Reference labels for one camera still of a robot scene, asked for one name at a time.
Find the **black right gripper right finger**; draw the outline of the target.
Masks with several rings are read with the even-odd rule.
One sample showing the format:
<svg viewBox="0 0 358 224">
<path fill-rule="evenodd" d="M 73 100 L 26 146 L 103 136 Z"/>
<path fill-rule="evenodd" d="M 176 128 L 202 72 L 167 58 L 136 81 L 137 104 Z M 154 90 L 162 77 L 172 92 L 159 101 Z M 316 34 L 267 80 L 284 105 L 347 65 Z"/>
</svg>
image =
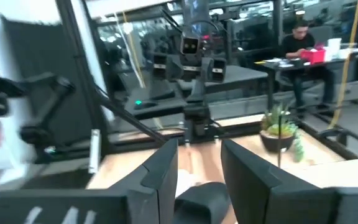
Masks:
<svg viewBox="0 0 358 224">
<path fill-rule="evenodd" d="M 227 191 L 239 224 L 329 224 L 334 192 L 271 164 L 232 140 L 221 144 Z"/>
</svg>

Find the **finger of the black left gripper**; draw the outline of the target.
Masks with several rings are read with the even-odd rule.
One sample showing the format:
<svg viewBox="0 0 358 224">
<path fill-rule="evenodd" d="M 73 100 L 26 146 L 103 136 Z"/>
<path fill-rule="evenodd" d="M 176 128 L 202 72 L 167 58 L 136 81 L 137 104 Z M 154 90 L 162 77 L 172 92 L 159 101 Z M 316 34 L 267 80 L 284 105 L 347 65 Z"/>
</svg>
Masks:
<svg viewBox="0 0 358 224">
<path fill-rule="evenodd" d="M 201 59 L 201 80 L 203 82 L 212 82 L 212 72 L 213 72 L 213 63 L 214 60 L 209 57 L 203 57 Z"/>
<path fill-rule="evenodd" d="M 165 75 L 169 81 L 175 81 L 182 78 L 183 66 L 178 55 L 169 55 L 167 57 Z"/>
</svg>

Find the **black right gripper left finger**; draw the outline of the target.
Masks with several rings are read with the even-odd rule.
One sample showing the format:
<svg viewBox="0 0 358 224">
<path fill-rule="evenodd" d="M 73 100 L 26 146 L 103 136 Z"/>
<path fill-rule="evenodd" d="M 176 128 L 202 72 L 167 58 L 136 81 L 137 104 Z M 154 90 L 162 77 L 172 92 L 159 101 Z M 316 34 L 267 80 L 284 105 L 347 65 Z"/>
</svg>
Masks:
<svg viewBox="0 0 358 224">
<path fill-rule="evenodd" d="M 171 139 L 110 186 L 109 224 L 172 224 L 178 177 L 178 141 Z"/>
</svg>

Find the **black slide sandal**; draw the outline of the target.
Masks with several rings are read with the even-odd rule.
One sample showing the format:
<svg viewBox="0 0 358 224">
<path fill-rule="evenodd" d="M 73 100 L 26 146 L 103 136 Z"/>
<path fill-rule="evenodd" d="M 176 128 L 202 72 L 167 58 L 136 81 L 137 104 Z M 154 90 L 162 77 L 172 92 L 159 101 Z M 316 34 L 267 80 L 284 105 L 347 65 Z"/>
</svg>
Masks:
<svg viewBox="0 0 358 224">
<path fill-rule="evenodd" d="M 224 183 L 190 187 L 175 199 L 172 224 L 221 224 L 230 204 Z"/>
</svg>

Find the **black computer mouse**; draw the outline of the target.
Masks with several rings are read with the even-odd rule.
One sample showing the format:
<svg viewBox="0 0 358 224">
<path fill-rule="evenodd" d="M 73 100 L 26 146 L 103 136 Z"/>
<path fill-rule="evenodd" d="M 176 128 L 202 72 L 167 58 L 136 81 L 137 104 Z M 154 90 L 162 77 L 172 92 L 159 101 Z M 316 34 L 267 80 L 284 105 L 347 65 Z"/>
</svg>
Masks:
<svg viewBox="0 0 358 224">
<path fill-rule="evenodd" d="M 134 102 L 134 109 L 135 110 L 143 110 L 147 108 L 151 108 L 157 106 L 158 103 L 153 100 L 135 100 Z"/>
</svg>

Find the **potted green succulent plant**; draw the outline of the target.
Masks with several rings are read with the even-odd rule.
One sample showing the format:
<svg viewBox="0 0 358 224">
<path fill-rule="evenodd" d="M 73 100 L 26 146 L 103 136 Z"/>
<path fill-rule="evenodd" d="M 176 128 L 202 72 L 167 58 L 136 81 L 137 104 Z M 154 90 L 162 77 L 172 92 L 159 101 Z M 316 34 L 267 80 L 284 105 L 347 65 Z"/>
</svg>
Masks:
<svg viewBox="0 0 358 224">
<path fill-rule="evenodd" d="M 294 161 L 301 162 L 305 151 L 296 120 L 291 117 L 287 106 L 273 105 L 266 111 L 260 121 L 260 138 L 267 152 L 282 154 L 291 147 L 294 150 Z"/>
</svg>

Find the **black office desk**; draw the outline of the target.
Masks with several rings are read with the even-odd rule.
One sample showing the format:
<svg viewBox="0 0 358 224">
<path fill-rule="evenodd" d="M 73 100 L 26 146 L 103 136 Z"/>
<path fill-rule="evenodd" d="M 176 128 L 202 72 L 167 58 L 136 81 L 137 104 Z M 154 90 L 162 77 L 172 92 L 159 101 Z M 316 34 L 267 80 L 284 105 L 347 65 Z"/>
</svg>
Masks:
<svg viewBox="0 0 358 224">
<path fill-rule="evenodd" d="M 358 60 L 358 49 L 354 52 L 353 49 L 347 54 L 346 58 L 333 58 L 328 61 L 320 62 L 320 63 L 314 63 L 309 64 L 301 62 L 299 65 L 294 65 L 292 63 L 289 64 L 289 66 L 282 67 L 280 63 L 272 63 L 272 62 L 255 62 L 256 65 L 259 65 L 260 67 L 264 68 L 266 70 L 266 73 L 268 74 L 268 90 L 267 90 L 267 109 L 271 109 L 273 106 L 273 82 L 275 81 L 275 76 L 279 72 L 287 71 L 287 70 L 298 70 L 298 69 L 304 69 L 304 68 L 311 68 L 311 67 L 318 67 L 323 65 L 330 65 L 330 64 L 336 64 L 336 63 L 344 63 L 346 60 Z"/>
</svg>

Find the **black metal shoe rack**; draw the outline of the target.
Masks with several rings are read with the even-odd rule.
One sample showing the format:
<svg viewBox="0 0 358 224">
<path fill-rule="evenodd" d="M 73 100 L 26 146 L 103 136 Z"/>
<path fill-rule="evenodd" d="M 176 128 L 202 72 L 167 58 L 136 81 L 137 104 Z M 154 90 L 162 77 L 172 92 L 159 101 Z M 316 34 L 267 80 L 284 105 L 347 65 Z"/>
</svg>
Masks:
<svg viewBox="0 0 358 224">
<path fill-rule="evenodd" d="M 304 159 L 280 167 L 317 187 L 358 187 L 358 156 L 347 150 L 343 143 L 346 133 L 339 129 L 318 132 L 309 124 L 293 118 L 298 125 Z"/>
</svg>

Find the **person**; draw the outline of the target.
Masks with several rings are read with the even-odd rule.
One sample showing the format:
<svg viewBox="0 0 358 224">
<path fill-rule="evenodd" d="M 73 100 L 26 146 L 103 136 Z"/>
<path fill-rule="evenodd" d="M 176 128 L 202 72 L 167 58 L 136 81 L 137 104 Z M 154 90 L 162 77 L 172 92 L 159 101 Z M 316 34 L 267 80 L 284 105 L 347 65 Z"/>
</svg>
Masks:
<svg viewBox="0 0 358 224">
<path fill-rule="evenodd" d="M 287 59 L 300 58 L 301 53 L 315 47 L 315 39 L 308 32 L 308 23 L 299 20 L 292 29 L 292 35 L 283 38 L 281 44 L 282 55 Z M 317 106 L 319 110 L 329 108 L 334 97 L 334 74 L 325 66 L 312 67 L 306 70 L 290 70 L 284 73 L 291 81 L 295 94 L 296 106 L 304 106 L 303 82 L 306 80 L 322 80 L 324 91 L 322 102 Z"/>
</svg>

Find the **red box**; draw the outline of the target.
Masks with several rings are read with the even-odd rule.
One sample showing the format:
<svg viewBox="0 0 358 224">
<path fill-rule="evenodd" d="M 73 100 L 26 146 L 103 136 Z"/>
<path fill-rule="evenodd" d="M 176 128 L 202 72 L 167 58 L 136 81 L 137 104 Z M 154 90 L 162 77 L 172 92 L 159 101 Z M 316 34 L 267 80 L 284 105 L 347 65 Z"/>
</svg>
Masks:
<svg viewBox="0 0 358 224">
<path fill-rule="evenodd" d="M 302 51 L 300 58 L 308 61 L 311 65 L 317 63 L 323 63 L 325 61 L 326 50 L 323 48 L 320 49 L 311 49 Z"/>
</svg>

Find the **white cup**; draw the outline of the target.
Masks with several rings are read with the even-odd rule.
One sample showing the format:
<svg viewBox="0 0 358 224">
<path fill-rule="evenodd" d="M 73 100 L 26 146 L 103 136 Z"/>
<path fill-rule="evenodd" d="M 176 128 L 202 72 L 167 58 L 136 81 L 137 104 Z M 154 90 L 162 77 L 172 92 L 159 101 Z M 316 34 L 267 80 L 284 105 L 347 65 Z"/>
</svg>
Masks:
<svg viewBox="0 0 358 224">
<path fill-rule="evenodd" d="M 324 48 L 326 51 L 325 59 L 327 61 L 339 57 L 339 51 L 341 49 L 341 41 L 342 41 L 341 38 L 328 39 L 327 46 Z"/>
</svg>

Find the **dark grey board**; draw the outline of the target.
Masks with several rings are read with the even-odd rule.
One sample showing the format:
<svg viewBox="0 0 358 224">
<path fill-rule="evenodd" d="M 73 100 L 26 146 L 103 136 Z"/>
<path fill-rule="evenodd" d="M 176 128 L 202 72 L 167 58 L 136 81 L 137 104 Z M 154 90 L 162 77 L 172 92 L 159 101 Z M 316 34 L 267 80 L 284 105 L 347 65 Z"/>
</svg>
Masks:
<svg viewBox="0 0 358 224">
<path fill-rule="evenodd" d="M 2 24 L 22 78 L 52 72 L 74 85 L 74 93 L 62 103 L 49 123 L 56 150 L 74 150 L 76 142 L 89 137 L 91 123 L 63 26 L 19 22 L 5 17 Z"/>
</svg>

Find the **black aluminium rig frame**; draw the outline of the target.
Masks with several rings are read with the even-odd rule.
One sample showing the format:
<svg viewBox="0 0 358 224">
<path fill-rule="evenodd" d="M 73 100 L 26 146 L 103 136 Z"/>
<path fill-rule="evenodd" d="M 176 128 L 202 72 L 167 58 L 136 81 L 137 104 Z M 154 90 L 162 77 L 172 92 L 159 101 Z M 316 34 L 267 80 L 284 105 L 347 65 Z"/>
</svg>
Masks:
<svg viewBox="0 0 358 224">
<path fill-rule="evenodd" d="M 105 107 L 108 111 L 112 112 L 115 116 L 122 118 L 124 121 L 128 122 L 140 132 L 148 135 L 151 139 L 155 141 L 154 145 L 162 145 L 164 142 L 168 141 L 167 137 L 164 137 L 162 134 L 159 134 L 157 131 L 148 128 L 146 125 L 142 124 L 140 120 L 156 118 L 157 116 L 166 116 L 173 115 L 178 113 L 183 113 L 183 106 L 178 108 L 164 108 L 151 112 L 147 112 L 146 115 L 133 115 L 125 109 L 121 108 L 115 100 L 111 101 L 110 98 L 104 96 L 99 86 L 95 84 L 94 77 L 91 74 L 89 64 L 87 61 L 86 51 L 83 47 L 83 39 L 80 34 L 80 29 L 78 27 L 77 19 L 75 16 L 72 0 L 55 0 L 59 15 L 62 20 L 62 26 L 65 33 L 65 36 L 70 41 L 69 46 L 71 47 L 72 60 L 75 64 L 75 72 L 78 75 L 80 80 L 80 87 L 84 88 L 85 96 L 85 106 L 90 114 L 91 129 L 97 129 L 100 131 L 100 140 L 101 140 L 101 159 L 104 159 L 108 154 L 116 154 L 122 152 L 132 152 L 145 150 L 146 142 L 142 143 L 141 140 L 128 140 L 129 143 L 125 143 L 122 148 L 114 148 L 111 142 L 108 139 L 108 127 L 107 127 L 107 118 L 103 112 L 102 107 Z M 300 122 L 301 128 L 303 128 L 308 134 L 311 134 L 316 140 L 323 143 L 329 148 L 329 150 L 339 154 L 341 157 L 346 160 L 358 159 L 358 156 L 346 149 L 345 146 L 338 142 L 334 142 L 326 137 L 323 137 L 315 129 L 307 126 L 305 123 Z M 228 128 L 220 128 L 221 131 L 232 129 L 234 132 L 229 134 L 223 134 L 227 136 L 224 138 L 233 138 L 240 135 L 250 135 L 256 133 L 256 121 L 251 122 L 250 124 L 230 124 Z M 139 149 L 135 149 L 135 145 L 139 144 Z"/>
</svg>

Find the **silver metal bracket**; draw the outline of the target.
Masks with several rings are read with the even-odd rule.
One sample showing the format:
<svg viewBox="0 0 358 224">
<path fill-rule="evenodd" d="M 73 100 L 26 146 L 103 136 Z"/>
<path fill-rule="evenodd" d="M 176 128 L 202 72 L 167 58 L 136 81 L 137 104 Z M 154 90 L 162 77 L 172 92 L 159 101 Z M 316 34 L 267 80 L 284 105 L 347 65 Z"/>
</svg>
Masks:
<svg viewBox="0 0 358 224">
<path fill-rule="evenodd" d="M 89 165 L 88 172 L 96 174 L 99 169 L 101 154 L 101 134 L 99 129 L 91 131 L 91 139 L 89 142 Z"/>
</svg>

